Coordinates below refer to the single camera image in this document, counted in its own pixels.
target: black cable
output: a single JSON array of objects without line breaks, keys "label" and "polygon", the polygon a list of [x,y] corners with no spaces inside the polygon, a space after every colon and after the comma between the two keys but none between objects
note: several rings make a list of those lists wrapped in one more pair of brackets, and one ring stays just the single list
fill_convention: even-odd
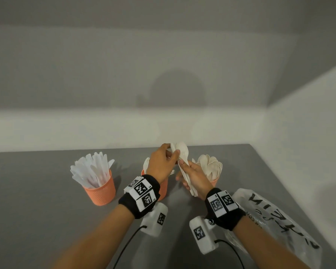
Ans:
[{"label": "black cable", "polygon": [[217,242],[224,242],[224,243],[226,243],[228,246],[230,246],[230,247],[234,250],[234,252],[235,252],[235,254],[237,255],[237,257],[239,258],[240,263],[242,264],[242,259],[240,258],[239,254],[237,253],[237,251],[235,250],[235,248],[233,247],[233,245],[229,244],[227,241],[220,240],[220,239],[215,240],[214,242],[215,242],[215,243],[217,243]]},{"label": "black cable", "polygon": [[126,245],[125,245],[124,248],[122,249],[121,254],[118,256],[118,258],[117,258],[117,260],[116,260],[116,263],[115,263],[115,265],[113,266],[113,269],[116,268],[116,265],[117,265],[118,261],[120,260],[120,257],[122,256],[122,253],[123,253],[123,251],[126,249],[126,247],[127,247],[127,245],[129,244],[129,242],[133,239],[134,235],[136,235],[136,233],[137,233],[141,228],[147,228],[147,226],[140,226],[140,227],[136,230],[136,232],[132,235],[132,237],[128,240],[128,242],[126,243]]}]

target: transparent plastic bag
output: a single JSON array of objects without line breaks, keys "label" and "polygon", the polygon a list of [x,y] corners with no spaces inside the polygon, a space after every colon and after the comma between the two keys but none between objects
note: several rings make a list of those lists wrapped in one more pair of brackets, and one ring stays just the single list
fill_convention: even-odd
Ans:
[{"label": "transparent plastic bag", "polygon": [[[320,268],[321,246],[281,209],[252,190],[238,189],[233,194],[233,199],[256,225],[267,231],[306,265],[312,269]],[[225,237],[247,253],[233,232],[226,230]]]}]

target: person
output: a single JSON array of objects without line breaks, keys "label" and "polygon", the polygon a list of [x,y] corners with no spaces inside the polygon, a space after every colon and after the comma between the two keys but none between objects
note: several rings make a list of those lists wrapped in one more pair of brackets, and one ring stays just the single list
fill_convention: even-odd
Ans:
[{"label": "person", "polygon": [[[168,148],[170,148],[170,144],[162,144],[150,157],[147,177],[154,178],[150,181],[152,184],[156,182],[161,184],[167,179],[179,159],[180,151],[176,150],[172,154],[167,150]],[[200,199],[206,200],[210,192],[220,191],[212,186],[199,165],[191,161],[188,161],[188,163],[189,165],[179,160],[180,167],[189,175],[191,183],[196,188]],[[176,179],[182,180],[184,187],[189,190],[188,184],[182,179],[181,172],[177,174]],[[63,253],[54,265],[54,269],[104,269],[108,266],[127,230],[134,219],[137,218],[137,215],[134,214],[137,214],[138,210],[135,211],[135,209],[131,208],[127,199],[126,202],[121,201],[125,196],[130,198],[129,193],[126,193],[120,199],[119,204],[92,233]],[[242,210],[241,212],[236,211],[240,215],[239,217],[236,214],[231,219],[226,219],[225,221],[229,223],[234,234],[260,269],[309,268],[293,253],[245,216],[244,212],[241,213]]]}]

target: black wristband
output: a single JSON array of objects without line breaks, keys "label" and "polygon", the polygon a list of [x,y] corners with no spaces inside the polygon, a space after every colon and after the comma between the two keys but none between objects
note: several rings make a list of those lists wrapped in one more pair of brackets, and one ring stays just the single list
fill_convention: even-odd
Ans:
[{"label": "black wristband", "polygon": [[[218,226],[230,231],[233,231],[240,219],[245,216],[245,212],[239,208],[238,204],[234,202],[228,192],[222,191],[219,188],[213,188],[210,190],[205,199],[205,205],[208,210],[206,218],[214,220]],[[219,217],[216,216],[216,212],[218,211],[220,211],[219,214],[223,213]]]},{"label": "black wristband", "polygon": [[152,189],[147,189],[146,191],[144,191],[142,194],[140,194],[140,197],[145,197],[145,195],[148,195],[149,192],[151,190],[154,191],[155,194],[155,200],[151,200],[151,202],[145,203],[145,205],[147,205],[147,207],[143,210],[143,211],[139,211],[139,208],[137,206],[136,200],[131,196],[131,194],[129,192],[125,193],[119,200],[118,203],[121,205],[124,205],[126,208],[128,208],[130,210],[130,212],[134,215],[134,217],[136,219],[140,219],[143,216],[145,216],[148,212],[150,212],[150,210],[153,208],[154,204],[158,201],[158,199],[160,198],[160,194],[159,194],[159,190],[161,189],[160,184],[158,183],[158,181],[151,175],[143,175],[142,176],[144,179],[146,179],[148,181],[148,183],[150,185],[152,185]]}]

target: person's left hand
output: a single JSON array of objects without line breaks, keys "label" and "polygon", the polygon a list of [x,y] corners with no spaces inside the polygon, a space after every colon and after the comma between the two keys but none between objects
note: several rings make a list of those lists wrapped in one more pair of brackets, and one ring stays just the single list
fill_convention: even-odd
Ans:
[{"label": "person's left hand", "polygon": [[181,153],[179,150],[175,150],[172,154],[167,151],[168,148],[170,148],[169,143],[162,144],[157,151],[151,154],[149,159],[147,175],[153,176],[159,184],[169,176]]}]

